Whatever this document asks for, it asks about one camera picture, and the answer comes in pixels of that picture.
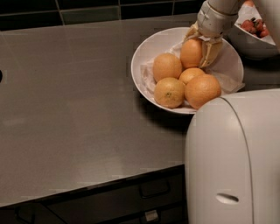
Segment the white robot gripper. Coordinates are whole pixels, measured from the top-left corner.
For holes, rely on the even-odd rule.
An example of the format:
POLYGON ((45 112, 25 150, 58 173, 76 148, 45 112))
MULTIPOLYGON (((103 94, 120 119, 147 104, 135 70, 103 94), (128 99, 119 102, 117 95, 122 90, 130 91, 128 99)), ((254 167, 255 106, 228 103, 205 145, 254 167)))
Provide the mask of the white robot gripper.
POLYGON ((222 38, 238 18, 238 0, 206 0, 199 10, 197 22, 191 25, 183 42, 201 36, 210 38, 202 41, 200 68, 214 63, 222 48, 222 38))

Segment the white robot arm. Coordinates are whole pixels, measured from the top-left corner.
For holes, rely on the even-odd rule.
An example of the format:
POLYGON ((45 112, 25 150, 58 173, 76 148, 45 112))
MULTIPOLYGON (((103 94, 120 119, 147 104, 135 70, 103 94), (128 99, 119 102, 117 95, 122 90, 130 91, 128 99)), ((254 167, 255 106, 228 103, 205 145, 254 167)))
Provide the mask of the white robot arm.
POLYGON ((188 224, 280 224, 280 89, 205 104, 185 144, 188 224))

